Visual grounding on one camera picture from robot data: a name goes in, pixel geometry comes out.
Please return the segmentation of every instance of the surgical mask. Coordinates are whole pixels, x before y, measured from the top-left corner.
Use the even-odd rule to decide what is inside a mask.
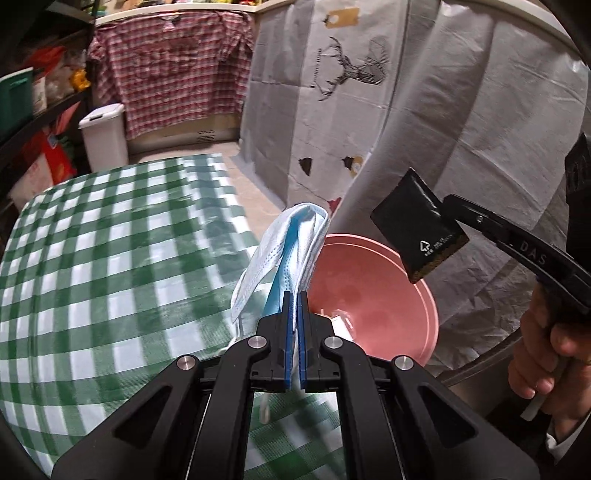
[[[292,370],[289,376],[297,370],[297,293],[306,290],[310,285],[329,222],[329,215],[323,208],[313,203],[300,203],[283,211],[269,226],[232,293],[230,305],[235,334],[228,347],[244,335],[241,313],[248,299],[262,279],[278,267],[262,316],[278,313],[281,310],[283,294],[286,291],[293,293],[289,311],[294,343]],[[269,421],[268,399],[268,394],[261,399],[262,423]]]

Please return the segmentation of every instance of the human hand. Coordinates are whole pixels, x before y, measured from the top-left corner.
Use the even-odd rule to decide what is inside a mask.
[[[521,317],[522,339],[509,365],[509,384],[522,398],[533,398],[536,392],[548,395],[541,410],[552,415],[560,442],[591,410],[591,326],[558,323],[548,337],[549,322],[544,289],[536,285]],[[559,355],[574,360],[557,381],[552,372]]]

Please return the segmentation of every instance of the black pouch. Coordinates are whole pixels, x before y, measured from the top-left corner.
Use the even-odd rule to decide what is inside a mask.
[[[460,225],[442,216],[441,201],[411,168],[370,218],[400,254],[411,283],[468,242]]]
[[[566,252],[591,271],[591,137],[581,134],[564,159],[569,230]]]

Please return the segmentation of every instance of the green checkered cloth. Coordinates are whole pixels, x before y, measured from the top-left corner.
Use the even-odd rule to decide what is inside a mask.
[[[29,202],[0,264],[0,408],[44,472],[173,359],[228,344],[255,249],[221,155],[86,175]],[[246,478],[343,477],[333,394],[273,395],[265,425],[259,402]]]

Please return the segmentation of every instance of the white cuff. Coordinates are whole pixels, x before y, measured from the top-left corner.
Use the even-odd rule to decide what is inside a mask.
[[[548,428],[548,432],[546,433],[546,448],[554,457],[554,463],[558,463],[558,461],[566,455],[566,452],[569,451],[569,448],[571,448],[574,441],[579,436],[579,433],[583,431],[583,427],[585,427],[589,416],[591,416],[591,413],[587,415],[587,417],[581,422],[581,425],[579,425],[573,433],[571,433],[560,443],[558,443],[553,437],[554,423],[550,423],[550,428]]]

